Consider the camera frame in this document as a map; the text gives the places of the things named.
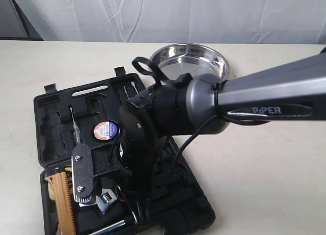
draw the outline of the metal bowl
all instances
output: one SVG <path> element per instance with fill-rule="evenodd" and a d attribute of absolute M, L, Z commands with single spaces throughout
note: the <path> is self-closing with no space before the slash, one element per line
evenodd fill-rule
<path fill-rule="evenodd" d="M 192 76 L 213 73 L 222 80 L 230 74 L 230 66 L 225 57 L 203 45 L 168 45 L 157 50 L 150 59 L 172 80 L 184 73 Z"/>

